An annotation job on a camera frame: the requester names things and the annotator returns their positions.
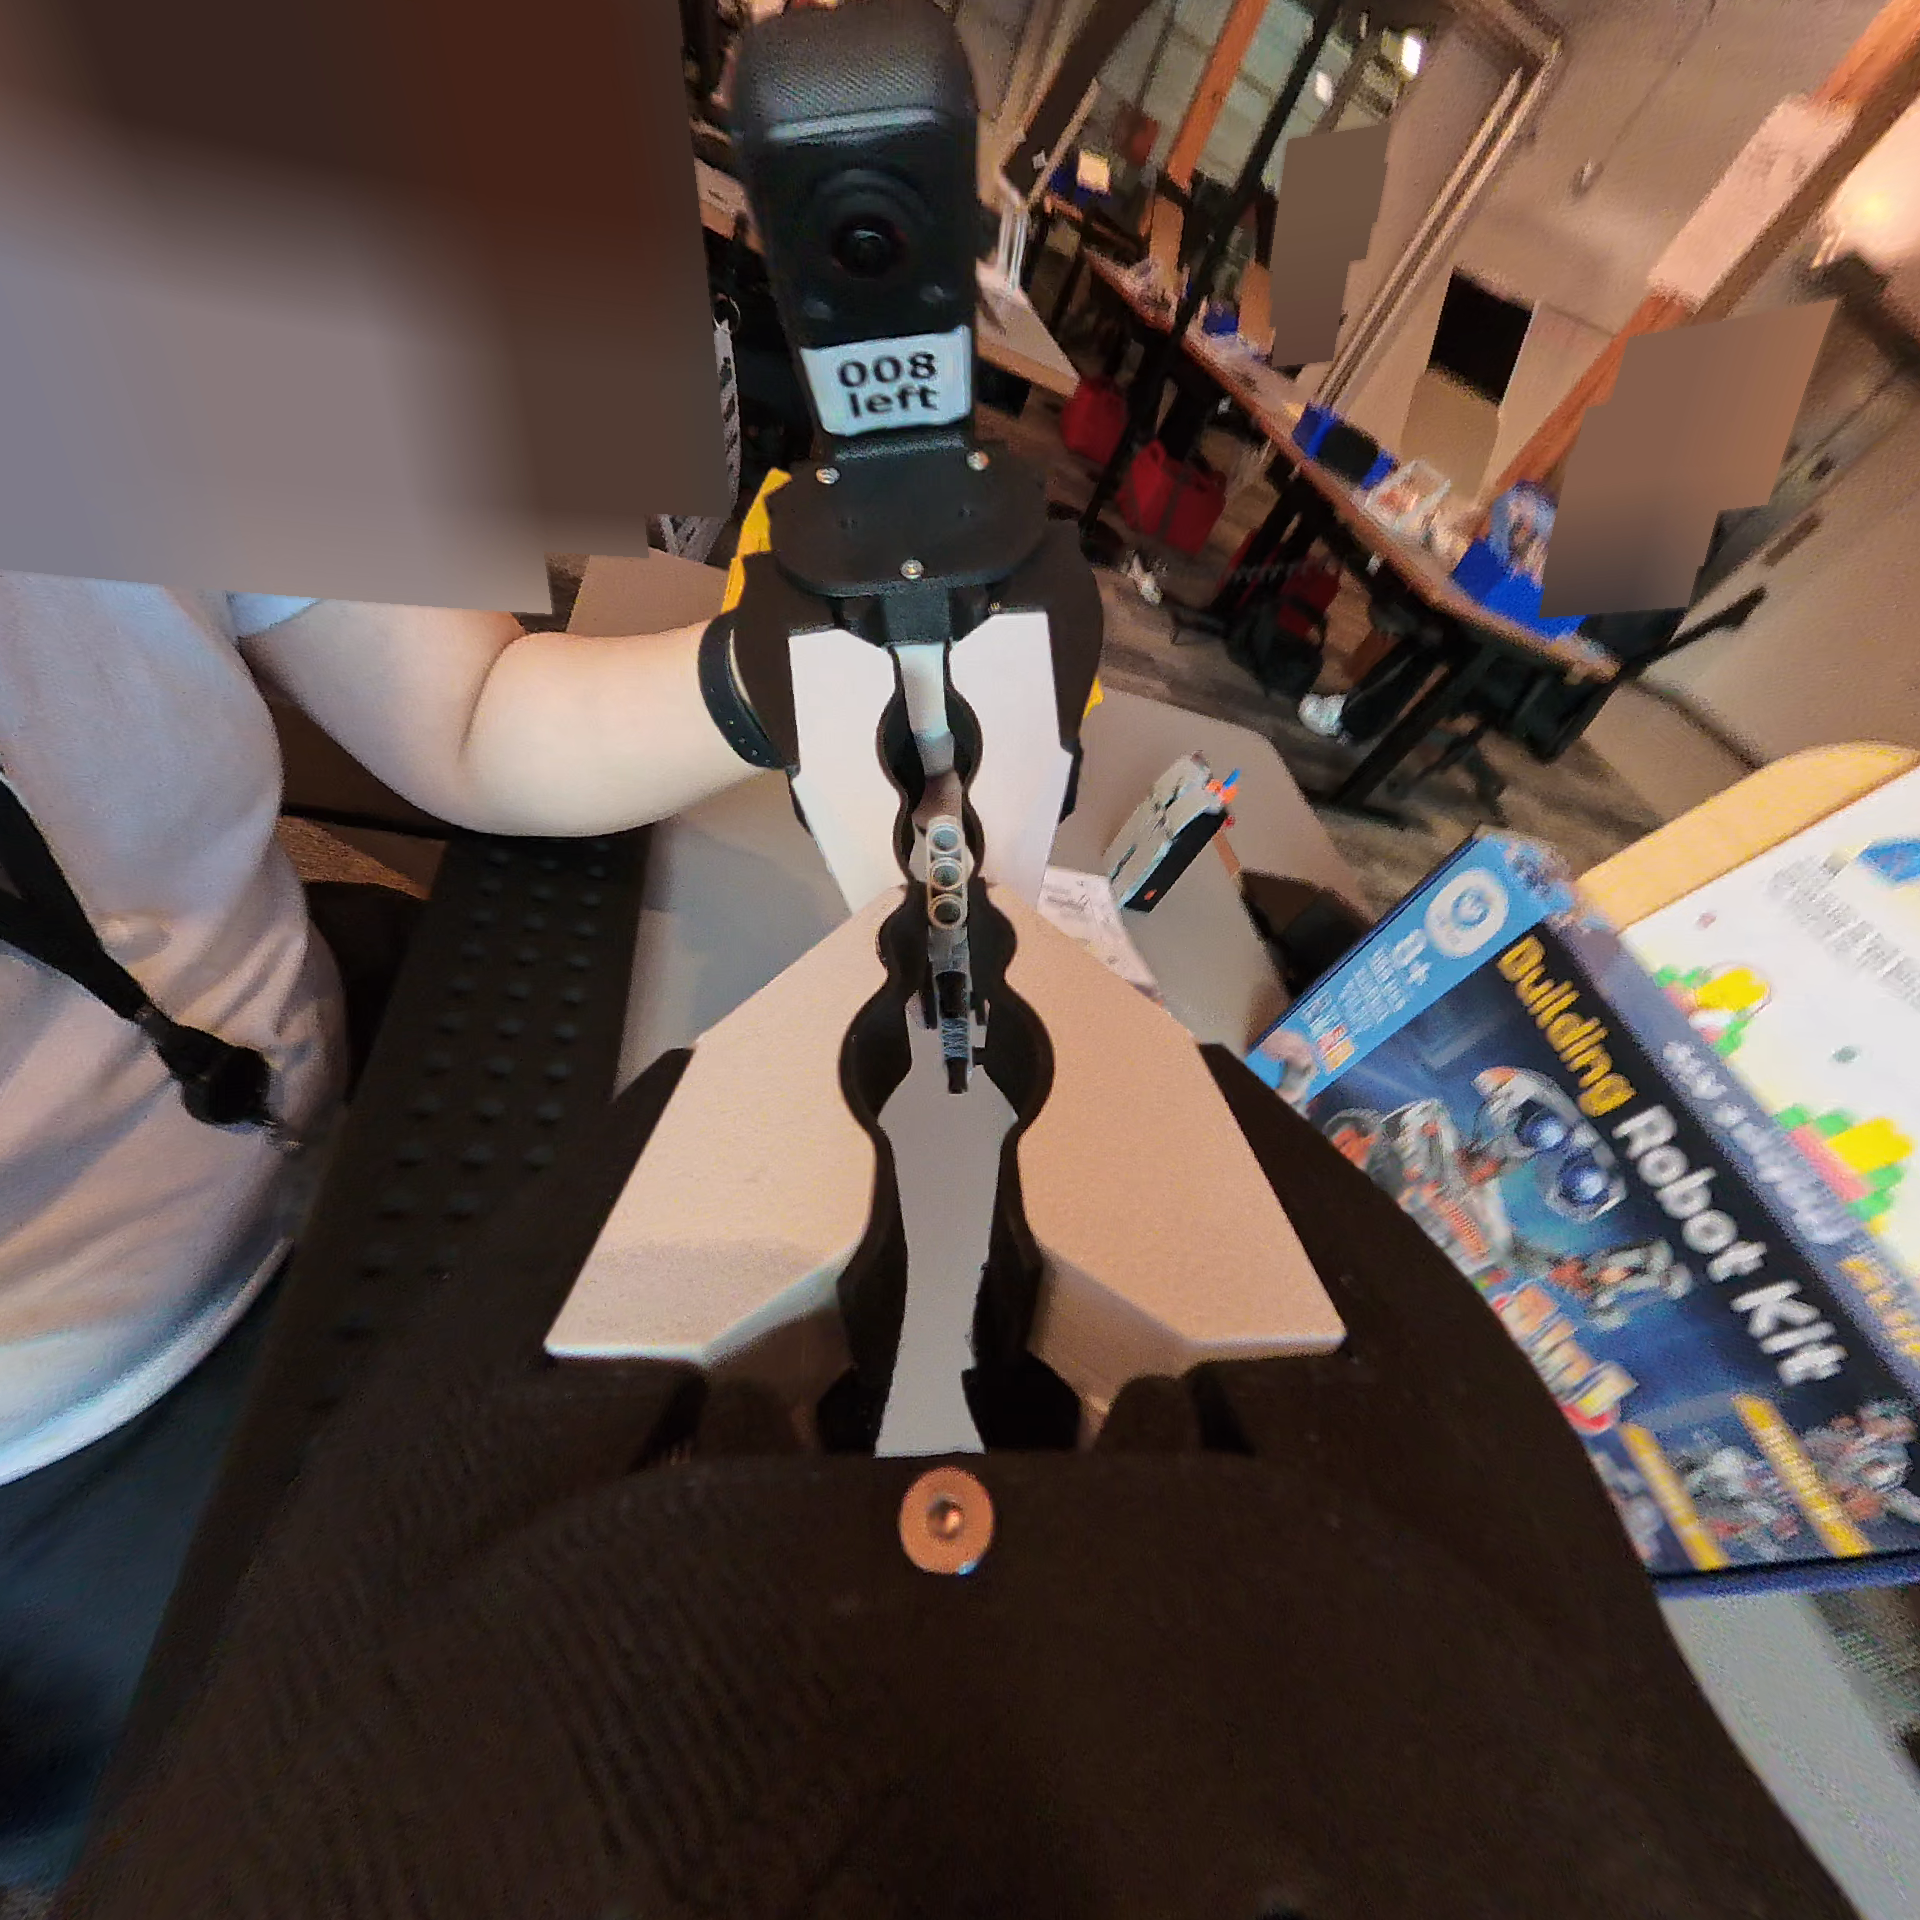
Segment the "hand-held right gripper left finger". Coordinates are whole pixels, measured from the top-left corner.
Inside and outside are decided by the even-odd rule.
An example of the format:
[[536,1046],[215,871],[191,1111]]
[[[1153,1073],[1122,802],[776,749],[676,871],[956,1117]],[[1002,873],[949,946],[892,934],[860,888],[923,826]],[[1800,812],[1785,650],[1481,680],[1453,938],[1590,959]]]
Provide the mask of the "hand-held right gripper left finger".
[[668,1092],[547,1329],[559,1360],[686,1363],[875,1452],[906,1307],[879,1119],[912,1067],[919,911],[904,888],[646,1073]]

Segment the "black dotted mat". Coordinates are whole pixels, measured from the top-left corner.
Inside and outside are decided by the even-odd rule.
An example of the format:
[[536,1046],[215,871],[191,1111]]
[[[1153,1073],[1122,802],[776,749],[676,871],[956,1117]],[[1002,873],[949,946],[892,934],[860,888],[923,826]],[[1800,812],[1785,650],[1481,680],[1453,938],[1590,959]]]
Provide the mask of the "black dotted mat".
[[260,1382],[254,1461],[279,1494],[424,1314],[465,1345],[554,1299],[584,1242],[566,1190],[612,1097],[647,828],[460,833],[397,978]]

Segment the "wooden poster board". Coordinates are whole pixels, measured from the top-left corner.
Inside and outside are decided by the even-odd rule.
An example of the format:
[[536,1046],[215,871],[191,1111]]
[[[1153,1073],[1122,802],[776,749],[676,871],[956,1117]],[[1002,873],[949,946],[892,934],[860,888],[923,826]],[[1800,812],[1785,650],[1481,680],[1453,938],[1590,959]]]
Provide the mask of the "wooden poster board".
[[1637,923],[1916,764],[1913,749],[1886,741],[1789,754],[1589,868],[1573,886],[1577,900],[1609,923]]

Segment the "blue robot kit box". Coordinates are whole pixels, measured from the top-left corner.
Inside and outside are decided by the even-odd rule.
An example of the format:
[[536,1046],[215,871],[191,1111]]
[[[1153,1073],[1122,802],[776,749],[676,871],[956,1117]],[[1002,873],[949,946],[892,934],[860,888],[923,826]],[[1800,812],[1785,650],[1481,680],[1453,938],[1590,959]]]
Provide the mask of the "blue robot kit box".
[[1547,848],[1477,829],[1242,1061],[1475,1290],[1655,1581],[1916,1581],[1916,1280]]

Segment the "grey desk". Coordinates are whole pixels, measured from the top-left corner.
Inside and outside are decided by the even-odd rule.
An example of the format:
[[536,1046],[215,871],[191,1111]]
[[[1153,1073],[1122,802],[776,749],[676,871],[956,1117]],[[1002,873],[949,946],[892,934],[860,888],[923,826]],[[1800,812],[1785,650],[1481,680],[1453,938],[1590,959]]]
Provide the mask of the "grey desk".
[[[1186,749],[1212,762],[1242,759],[1248,777],[1239,828],[1220,833],[1248,868],[1341,893],[1365,917],[1397,903],[1453,850],[1467,802],[1443,787],[1433,824],[1377,824],[1313,810],[1309,782],[1330,752],[1300,731],[1267,741],[1235,725],[1140,694],[1115,701],[1092,727],[1092,804],[1061,828],[1057,861],[1092,867],[1121,816],[1166,759]],[[1155,980],[1205,1039],[1250,1033],[1280,1009],[1277,976],[1236,921],[1226,881],[1190,873],[1166,910],[1136,933]],[[672,1046],[692,1043],[847,915],[784,785],[755,777],[654,828],[646,854],[640,934],[621,1041],[620,1081]],[[901,1179],[909,1281],[900,1388],[881,1426],[884,1454],[974,1452],[963,1406],[968,1285],[988,1249],[986,1182],[991,1092],[970,1092],[956,1121],[952,1191],[925,1167],[937,1130],[930,1087],[908,1083]],[[1916,1655],[1916,1589],[1862,1586],[1829,1596],[1665,1590],[1664,1625],[1693,1676],[1678,1691],[1711,1706],[1743,1762],[1833,1875],[1856,1915],[1916,1915],[1916,1760],[1894,1721],[1900,1661]]]

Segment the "black wrist band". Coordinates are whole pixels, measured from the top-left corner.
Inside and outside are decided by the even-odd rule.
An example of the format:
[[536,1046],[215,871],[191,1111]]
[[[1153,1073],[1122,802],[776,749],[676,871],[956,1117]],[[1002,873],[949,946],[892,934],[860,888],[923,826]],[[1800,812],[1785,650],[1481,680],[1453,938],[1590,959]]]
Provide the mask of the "black wrist band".
[[719,612],[708,622],[695,660],[708,718],[732,749],[732,754],[761,773],[784,773],[786,762],[781,759],[776,741],[767,731],[756,708],[747,701],[735,670],[732,612]]

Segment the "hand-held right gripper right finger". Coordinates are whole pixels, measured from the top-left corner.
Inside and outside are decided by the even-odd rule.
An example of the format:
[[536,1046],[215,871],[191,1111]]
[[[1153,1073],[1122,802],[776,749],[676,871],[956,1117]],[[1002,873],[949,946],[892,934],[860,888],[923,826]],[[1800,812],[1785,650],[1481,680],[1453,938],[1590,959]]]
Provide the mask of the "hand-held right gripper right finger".
[[1010,1122],[974,1292],[974,1430],[1068,1452],[1139,1380],[1336,1352],[1345,1325],[1198,1043],[1002,886],[978,1065]]

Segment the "long wooden desk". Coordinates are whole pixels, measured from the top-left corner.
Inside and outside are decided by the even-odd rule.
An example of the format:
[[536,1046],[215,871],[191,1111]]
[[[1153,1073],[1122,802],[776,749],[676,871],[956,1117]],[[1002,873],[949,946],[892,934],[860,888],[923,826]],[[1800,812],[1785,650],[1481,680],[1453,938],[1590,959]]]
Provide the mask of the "long wooden desk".
[[1395,612],[1397,643],[1427,646],[1424,680],[1356,764],[1329,791],[1313,796],[1314,804],[1407,826],[1409,816],[1397,804],[1422,777],[1407,768],[1411,756],[1464,713],[1467,696],[1487,684],[1498,662],[1517,662],[1559,684],[1609,688],[1618,672],[1612,654],[1573,634],[1543,636],[1483,608],[1445,573],[1418,534],[1397,531],[1369,509],[1364,490],[1313,458],[1291,434],[1305,407],[1284,375],[1230,354],[1205,334],[1188,328],[1174,337],[1174,309],[1155,299],[1134,270],[1094,254],[1089,271],[1121,300],[1133,332],[1155,348],[1174,348],[1180,367],[1203,375],[1260,426],[1267,451],[1280,461],[1274,509],[1220,573],[1207,600],[1172,603],[1176,632],[1226,638],[1236,617],[1260,599],[1276,597],[1285,573],[1313,546],[1323,546],[1345,577]]

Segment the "person's left forearm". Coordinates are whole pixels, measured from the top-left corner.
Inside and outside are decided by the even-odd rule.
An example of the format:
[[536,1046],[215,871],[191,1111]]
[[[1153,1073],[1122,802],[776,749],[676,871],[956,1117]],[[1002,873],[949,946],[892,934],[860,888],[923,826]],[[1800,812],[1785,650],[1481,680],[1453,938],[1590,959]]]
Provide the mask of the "person's left forearm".
[[314,603],[249,666],[398,798],[458,828],[647,826],[746,781],[698,684],[701,630],[527,634],[504,612]]

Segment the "grey black robot module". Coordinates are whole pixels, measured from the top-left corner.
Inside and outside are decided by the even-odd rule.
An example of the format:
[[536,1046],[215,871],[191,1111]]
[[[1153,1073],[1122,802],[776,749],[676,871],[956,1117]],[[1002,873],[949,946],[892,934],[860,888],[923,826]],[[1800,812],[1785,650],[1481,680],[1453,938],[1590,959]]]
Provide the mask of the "grey black robot module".
[[1239,768],[1219,774],[1200,754],[1176,759],[1107,843],[1103,861],[1115,908],[1147,914],[1198,853],[1232,821]]

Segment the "white instruction poster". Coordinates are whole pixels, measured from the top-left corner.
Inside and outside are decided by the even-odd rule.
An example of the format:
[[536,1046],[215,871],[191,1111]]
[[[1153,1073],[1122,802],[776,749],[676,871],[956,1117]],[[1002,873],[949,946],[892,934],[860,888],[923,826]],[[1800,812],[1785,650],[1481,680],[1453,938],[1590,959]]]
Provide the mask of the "white instruction poster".
[[1862,796],[1623,942],[1757,1111],[1743,1147],[1803,1241],[1916,1361],[1917,774]]

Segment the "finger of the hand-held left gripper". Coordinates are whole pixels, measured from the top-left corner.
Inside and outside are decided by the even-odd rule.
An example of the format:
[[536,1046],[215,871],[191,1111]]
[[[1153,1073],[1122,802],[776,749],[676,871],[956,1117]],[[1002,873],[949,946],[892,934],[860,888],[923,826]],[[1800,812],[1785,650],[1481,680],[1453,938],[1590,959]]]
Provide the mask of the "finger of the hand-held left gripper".
[[1072,770],[1058,731],[1049,622],[1043,612],[996,612],[958,652],[958,696],[978,736],[967,781],[980,833],[976,867],[986,884],[1035,903]]
[[884,754],[883,721],[900,694],[893,654],[843,630],[789,638],[800,767],[790,794],[834,888],[859,911],[906,886],[908,816]]

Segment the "person's dark trousers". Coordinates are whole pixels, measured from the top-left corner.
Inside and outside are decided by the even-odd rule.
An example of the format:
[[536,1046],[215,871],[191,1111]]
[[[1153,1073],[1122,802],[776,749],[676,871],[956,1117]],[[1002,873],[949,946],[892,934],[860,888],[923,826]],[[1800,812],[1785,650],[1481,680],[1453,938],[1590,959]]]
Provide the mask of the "person's dark trousers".
[[61,1883],[213,1499],[281,1292],[132,1420],[1,1492],[3,1900]]

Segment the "person's torso white shirt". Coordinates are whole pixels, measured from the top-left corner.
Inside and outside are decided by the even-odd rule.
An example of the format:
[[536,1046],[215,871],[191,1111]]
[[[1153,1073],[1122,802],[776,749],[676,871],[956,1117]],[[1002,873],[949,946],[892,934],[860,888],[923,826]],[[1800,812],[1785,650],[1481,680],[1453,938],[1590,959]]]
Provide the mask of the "person's torso white shirt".
[[264,1055],[292,1133],[188,1117],[130,1022],[3,950],[3,1482],[135,1419],[206,1357],[316,1179],[343,1097],[342,991],[276,839],[279,749],[237,650],[303,609],[3,574],[3,787],[160,1007]]

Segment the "blue plastic bin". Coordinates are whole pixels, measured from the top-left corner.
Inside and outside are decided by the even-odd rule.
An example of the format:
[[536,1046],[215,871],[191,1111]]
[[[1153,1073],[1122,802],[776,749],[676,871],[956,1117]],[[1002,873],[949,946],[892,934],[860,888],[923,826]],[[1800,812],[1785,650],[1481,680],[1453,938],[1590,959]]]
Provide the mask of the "blue plastic bin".
[[1302,408],[1291,442],[1306,460],[1356,493],[1379,485],[1397,466],[1395,453],[1368,432],[1317,400]]

